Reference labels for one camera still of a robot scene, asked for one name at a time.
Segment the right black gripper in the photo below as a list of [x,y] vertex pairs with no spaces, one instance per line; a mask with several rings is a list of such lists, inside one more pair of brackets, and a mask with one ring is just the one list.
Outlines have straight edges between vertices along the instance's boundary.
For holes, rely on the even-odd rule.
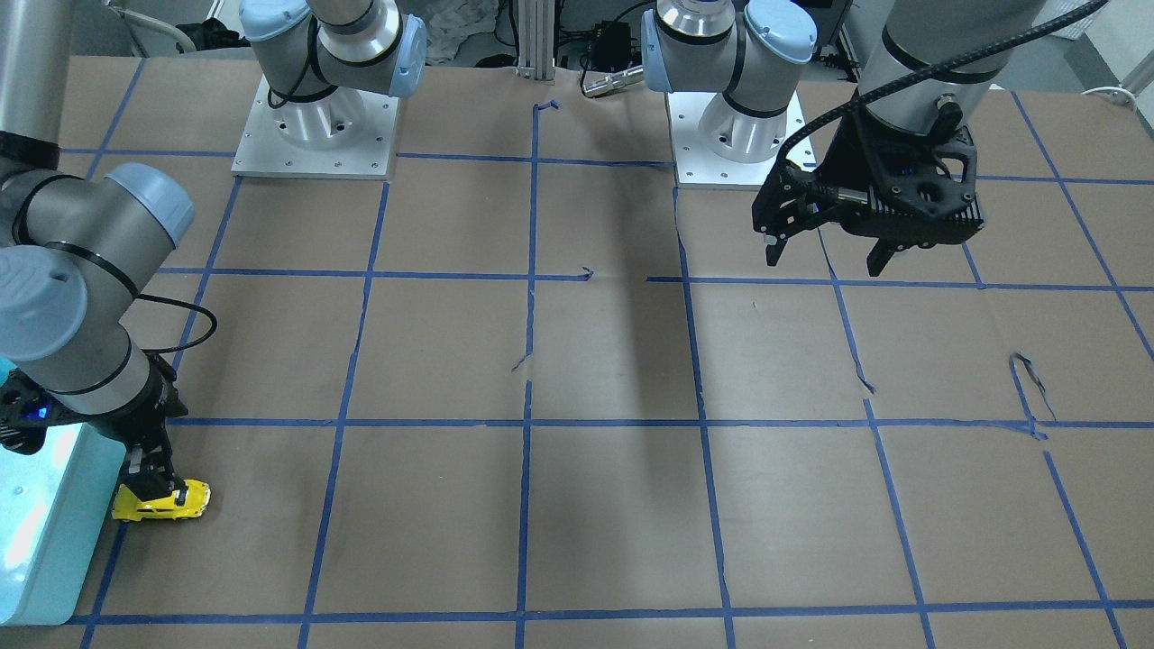
[[144,492],[145,502],[168,498],[171,506],[186,505],[187,484],[177,473],[168,440],[168,419],[179,415],[177,370],[162,356],[145,358],[148,375],[135,396],[114,396],[111,404],[78,410],[33,382],[23,370],[9,370],[3,381],[3,448],[32,455],[42,450],[48,428],[91,424],[128,449],[123,457],[126,488]]

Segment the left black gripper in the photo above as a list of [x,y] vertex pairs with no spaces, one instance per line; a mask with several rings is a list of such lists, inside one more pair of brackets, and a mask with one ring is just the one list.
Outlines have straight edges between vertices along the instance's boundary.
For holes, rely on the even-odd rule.
[[788,161],[754,201],[754,230],[775,267],[794,234],[826,223],[876,240],[865,269],[878,277],[900,247],[960,245],[986,227],[976,191],[977,151],[962,114],[939,114],[927,135],[870,114],[839,124],[815,171]]

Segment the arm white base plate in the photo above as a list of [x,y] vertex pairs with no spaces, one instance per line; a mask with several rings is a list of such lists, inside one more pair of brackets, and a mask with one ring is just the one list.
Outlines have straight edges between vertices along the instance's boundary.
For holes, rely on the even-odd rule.
[[797,94],[784,114],[741,114],[719,92],[666,96],[680,188],[756,191],[784,140],[805,124]]
[[403,102],[338,87],[321,100],[269,105],[261,79],[231,171],[247,178],[390,178]]

